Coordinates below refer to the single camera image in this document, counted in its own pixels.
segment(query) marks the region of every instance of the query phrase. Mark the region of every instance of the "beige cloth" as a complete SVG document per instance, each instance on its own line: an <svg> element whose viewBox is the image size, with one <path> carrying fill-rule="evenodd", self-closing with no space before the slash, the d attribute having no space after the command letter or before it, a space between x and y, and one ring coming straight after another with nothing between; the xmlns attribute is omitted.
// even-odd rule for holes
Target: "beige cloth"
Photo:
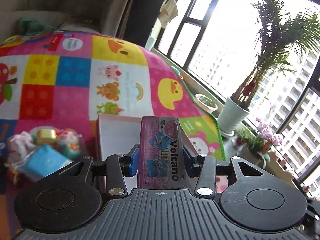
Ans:
<svg viewBox="0 0 320 240"><path fill-rule="evenodd" d="M175 0L165 0L161 6L158 19L162 28L165 28L169 22L178 16L178 8Z"/></svg>

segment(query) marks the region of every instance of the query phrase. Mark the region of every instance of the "white square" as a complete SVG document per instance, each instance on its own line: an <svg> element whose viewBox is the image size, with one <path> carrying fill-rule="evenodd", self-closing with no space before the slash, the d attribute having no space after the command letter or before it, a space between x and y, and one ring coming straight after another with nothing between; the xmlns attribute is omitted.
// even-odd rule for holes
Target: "white square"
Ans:
<svg viewBox="0 0 320 240"><path fill-rule="evenodd" d="M29 55L5 56L0 57L0 118L1 119L19 119L20 97L22 92L23 78ZM5 75L3 71L8 72L6 80L1 80Z"/></svg>
<svg viewBox="0 0 320 240"><path fill-rule="evenodd" d="M148 68L92 59L90 120L96 120L98 112L132 117L153 116Z"/></svg>

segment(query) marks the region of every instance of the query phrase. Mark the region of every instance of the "colorful play mat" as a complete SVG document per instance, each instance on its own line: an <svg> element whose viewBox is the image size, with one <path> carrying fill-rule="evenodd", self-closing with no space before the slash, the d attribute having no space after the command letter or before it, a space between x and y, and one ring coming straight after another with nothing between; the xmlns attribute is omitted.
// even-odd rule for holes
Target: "colorful play mat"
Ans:
<svg viewBox="0 0 320 240"><path fill-rule="evenodd" d="M217 122L161 58L135 44L81 32L14 36L0 46L0 153L37 126L72 128L89 144L98 113L175 116L198 152L224 159ZM20 228L17 189L0 177L0 239Z"/></svg>

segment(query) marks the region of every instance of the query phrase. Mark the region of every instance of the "ribbed gray surface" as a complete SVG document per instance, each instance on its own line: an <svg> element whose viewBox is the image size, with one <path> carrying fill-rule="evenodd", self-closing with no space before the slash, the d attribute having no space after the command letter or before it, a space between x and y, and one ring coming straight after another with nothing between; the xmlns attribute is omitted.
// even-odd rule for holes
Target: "ribbed gray surface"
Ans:
<svg viewBox="0 0 320 240"><path fill-rule="evenodd" d="M299 240L298 230L258 234L229 222L211 200L198 199L186 189L135 189L122 200L112 200L91 224L64 234L42 234L26 229L18 240Z"/></svg>

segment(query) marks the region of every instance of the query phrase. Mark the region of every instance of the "rainbow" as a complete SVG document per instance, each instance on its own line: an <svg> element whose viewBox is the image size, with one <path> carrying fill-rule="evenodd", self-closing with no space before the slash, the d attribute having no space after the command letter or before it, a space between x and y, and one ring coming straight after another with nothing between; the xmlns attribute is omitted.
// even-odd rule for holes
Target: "rainbow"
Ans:
<svg viewBox="0 0 320 240"><path fill-rule="evenodd" d="M138 89L138 96L137 96L137 100L141 100L143 98L143 89L142 86L140 86L138 83L136 83L136 88Z"/></svg>

